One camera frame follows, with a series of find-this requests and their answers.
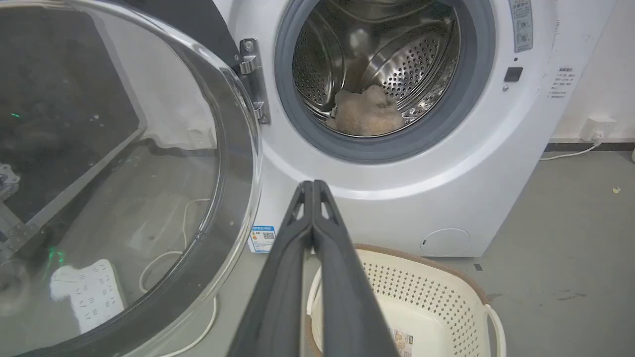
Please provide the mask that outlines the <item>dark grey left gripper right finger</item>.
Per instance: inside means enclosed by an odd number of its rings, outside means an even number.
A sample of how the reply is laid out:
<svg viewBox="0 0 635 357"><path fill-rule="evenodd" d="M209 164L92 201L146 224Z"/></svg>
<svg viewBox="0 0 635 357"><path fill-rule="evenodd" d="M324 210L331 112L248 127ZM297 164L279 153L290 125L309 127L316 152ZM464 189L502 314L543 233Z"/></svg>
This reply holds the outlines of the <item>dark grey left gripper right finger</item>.
<svg viewBox="0 0 635 357"><path fill-rule="evenodd" d="M327 183L313 181L312 244L320 260L325 357L398 355Z"/></svg>

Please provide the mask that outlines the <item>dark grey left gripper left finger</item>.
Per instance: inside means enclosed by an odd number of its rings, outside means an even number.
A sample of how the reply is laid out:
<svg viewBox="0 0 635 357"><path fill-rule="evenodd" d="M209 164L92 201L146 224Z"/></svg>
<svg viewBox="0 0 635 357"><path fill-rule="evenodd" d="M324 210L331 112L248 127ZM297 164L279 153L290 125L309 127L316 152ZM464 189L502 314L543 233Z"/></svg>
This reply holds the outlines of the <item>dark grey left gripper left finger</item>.
<svg viewBox="0 0 635 357"><path fill-rule="evenodd" d="M303 267L313 246L313 181L297 186L228 350L230 357L299 357Z"/></svg>

